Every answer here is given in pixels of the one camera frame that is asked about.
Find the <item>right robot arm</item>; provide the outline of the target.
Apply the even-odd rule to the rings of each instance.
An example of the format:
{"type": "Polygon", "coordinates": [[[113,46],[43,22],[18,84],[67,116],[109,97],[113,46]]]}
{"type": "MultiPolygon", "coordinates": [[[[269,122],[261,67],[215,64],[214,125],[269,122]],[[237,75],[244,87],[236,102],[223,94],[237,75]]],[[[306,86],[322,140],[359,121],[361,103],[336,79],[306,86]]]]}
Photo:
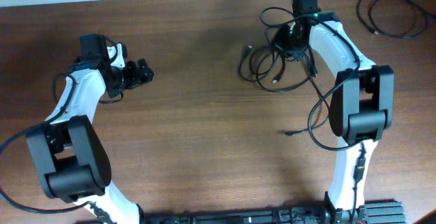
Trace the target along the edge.
{"type": "Polygon", "coordinates": [[[334,176],[317,208],[293,208],[292,216],[306,223],[368,223],[364,184],[369,161],[382,134],[392,124],[394,72],[376,65],[359,51],[333,12],[317,0],[292,0],[294,20],[279,27],[272,44],[287,57],[316,51],[335,78],[330,91],[328,120],[337,137],[334,176]]]}

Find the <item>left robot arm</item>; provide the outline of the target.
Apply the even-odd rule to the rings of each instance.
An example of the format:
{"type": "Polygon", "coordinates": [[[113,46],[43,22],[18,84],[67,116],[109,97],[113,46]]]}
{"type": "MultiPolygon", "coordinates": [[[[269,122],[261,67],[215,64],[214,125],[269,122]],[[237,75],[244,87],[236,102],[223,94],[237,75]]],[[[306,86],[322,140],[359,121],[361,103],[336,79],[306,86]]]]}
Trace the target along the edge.
{"type": "Polygon", "coordinates": [[[145,223],[144,212],[112,181],[109,158],[93,126],[102,96],[111,103],[152,81],[144,59],[126,61],[127,49],[100,34],[80,37],[81,54],[69,66],[53,113],[26,141],[44,193],[86,208],[102,223],[145,223]]]}

